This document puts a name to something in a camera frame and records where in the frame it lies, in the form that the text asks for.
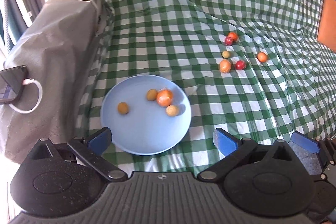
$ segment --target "ribbed black surface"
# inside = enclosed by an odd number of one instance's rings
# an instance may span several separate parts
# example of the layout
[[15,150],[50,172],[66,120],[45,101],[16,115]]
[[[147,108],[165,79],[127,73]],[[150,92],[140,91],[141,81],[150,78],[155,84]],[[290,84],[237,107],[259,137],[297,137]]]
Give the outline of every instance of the ribbed black surface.
[[12,224],[310,224],[305,216],[271,220],[249,215],[230,204],[219,187],[191,173],[135,172],[126,182],[111,183],[100,199],[77,214],[39,219],[19,214]]

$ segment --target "toy fruit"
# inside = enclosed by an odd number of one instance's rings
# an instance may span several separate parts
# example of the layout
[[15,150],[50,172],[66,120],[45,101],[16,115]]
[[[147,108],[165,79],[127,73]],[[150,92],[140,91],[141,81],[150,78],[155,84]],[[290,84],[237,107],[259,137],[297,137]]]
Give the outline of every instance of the toy fruit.
[[258,59],[261,63],[263,63],[263,62],[266,62],[266,61],[267,61],[268,56],[267,56],[266,53],[264,53],[264,52],[260,52],[260,53],[258,53],[258,55],[257,55],[257,59]]
[[228,52],[228,51],[223,51],[223,52],[222,52],[222,57],[223,57],[223,58],[229,58],[229,57],[230,57],[230,52]]
[[180,109],[178,106],[171,105],[166,108],[166,113],[170,117],[176,116],[180,112]]
[[232,37],[226,37],[225,40],[224,40],[224,44],[226,46],[231,46],[233,44],[233,39]]
[[231,63],[229,60],[222,60],[219,63],[219,70],[220,72],[228,73],[231,70]]
[[159,91],[156,97],[156,102],[163,107],[168,107],[173,101],[173,93],[170,90],[164,89]]
[[154,101],[154,100],[156,100],[157,95],[158,95],[158,91],[152,89],[152,90],[149,90],[149,91],[147,92],[146,98],[147,98],[147,100],[149,100],[149,101]]
[[231,37],[233,39],[233,41],[238,40],[238,35],[235,32],[229,32],[229,34],[227,36]]
[[125,102],[121,102],[118,104],[118,111],[120,114],[127,114],[129,112],[128,105]]
[[243,70],[243,69],[246,68],[246,64],[245,64],[245,62],[243,60],[239,60],[235,64],[235,68],[236,68],[236,70]]

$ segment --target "smartphone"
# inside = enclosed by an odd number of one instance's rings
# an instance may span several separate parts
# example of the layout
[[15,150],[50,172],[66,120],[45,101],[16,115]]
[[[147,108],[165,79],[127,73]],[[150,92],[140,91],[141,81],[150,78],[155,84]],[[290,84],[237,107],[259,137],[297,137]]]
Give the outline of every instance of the smartphone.
[[20,98],[23,91],[22,82],[27,75],[27,66],[0,71],[0,105],[14,103]]

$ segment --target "orange ball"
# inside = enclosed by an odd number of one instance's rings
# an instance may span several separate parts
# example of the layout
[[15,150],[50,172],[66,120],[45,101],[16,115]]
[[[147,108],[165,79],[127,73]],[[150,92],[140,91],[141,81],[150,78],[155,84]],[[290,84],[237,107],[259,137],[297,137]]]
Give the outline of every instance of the orange ball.
[[258,55],[257,55],[257,59],[258,59],[261,63],[263,63],[263,62],[266,62],[266,61],[267,61],[268,56],[267,56],[266,53],[264,53],[264,52],[260,52],[260,53],[258,53]]
[[231,63],[229,60],[222,60],[219,63],[219,70],[220,72],[228,73],[231,70]]
[[238,40],[238,35],[235,32],[229,32],[229,34],[227,36],[231,37],[233,39],[233,41]]
[[171,90],[164,89],[157,94],[156,102],[162,107],[168,107],[171,105],[173,97]]

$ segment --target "plate rim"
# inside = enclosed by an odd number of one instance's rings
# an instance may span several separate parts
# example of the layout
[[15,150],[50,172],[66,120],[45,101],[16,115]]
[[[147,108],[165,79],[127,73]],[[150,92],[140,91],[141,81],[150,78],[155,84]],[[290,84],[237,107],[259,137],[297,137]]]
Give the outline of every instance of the plate rim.
[[179,141],[177,141],[174,145],[172,145],[171,147],[169,147],[169,148],[167,148],[167,149],[165,149],[165,150],[162,150],[162,151],[159,151],[159,152],[155,152],[155,153],[135,153],[135,152],[133,152],[133,151],[130,151],[130,150],[128,150],[128,149],[125,149],[123,146],[121,146],[121,145],[119,145],[119,144],[116,144],[116,143],[113,141],[113,133],[112,133],[112,143],[113,143],[115,146],[117,146],[119,149],[121,149],[121,150],[123,150],[123,151],[125,151],[125,152],[127,152],[127,153],[130,153],[130,154],[132,154],[132,155],[150,156],[150,155],[161,154],[161,153],[166,152],[166,151],[168,151],[169,149],[173,148],[175,145],[177,145],[177,144],[178,144],[178,143],[179,143],[179,142],[180,142],[180,141],[187,135],[188,130],[189,130],[189,128],[190,128],[191,119],[192,119],[191,104],[190,104],[190,101],[189,101],[189,98],[188,98],[187,94],[184,92],[184,90],[183,90],[179,85],[177,85],[176,83],[174,83],[172,80],[169,80],[169,79],[164,78],[164,77],[159,76],[159,75],[150,75],[150,74],[148,74],[148,75],[133,75],[133,76],[131,76],[131,77],[127,77],[126,79],[120,81],[119,83],[117,83],[116,85],[114,85],[114,86],[107,92],[107,94],[104,96],[103,102],[101,103],[101,107],[100,107],[100,124],[101,124],[102,127],[105,126],[105,125],[103,124],[103,120],[102,120],[102,110],[103,110],[103,106],[104,106],[104,104],[105,104],[106,97],[109,95],[109,93],[112,92],[112,90],[113,90],[117,85],[121,84],[122,82],[124,82],[124,81],[126,81],[126,80],[129,80],[130,78],[139,77],[139,76],[154,76],[154,77],[163,78],[164,80],[167,80],[167,81],[172,82],[178,89],[180,89],[180,90],[184,93],[184,95],[185,95],[185,97],[187,98],[187,101],[188,101],[188,105],[187,105],[186,107],[189,107],[189,109],[190,109],[190,121],[189,121],[188,129],[187,129],[186,133],[181,137],[181,139],[179,139]]

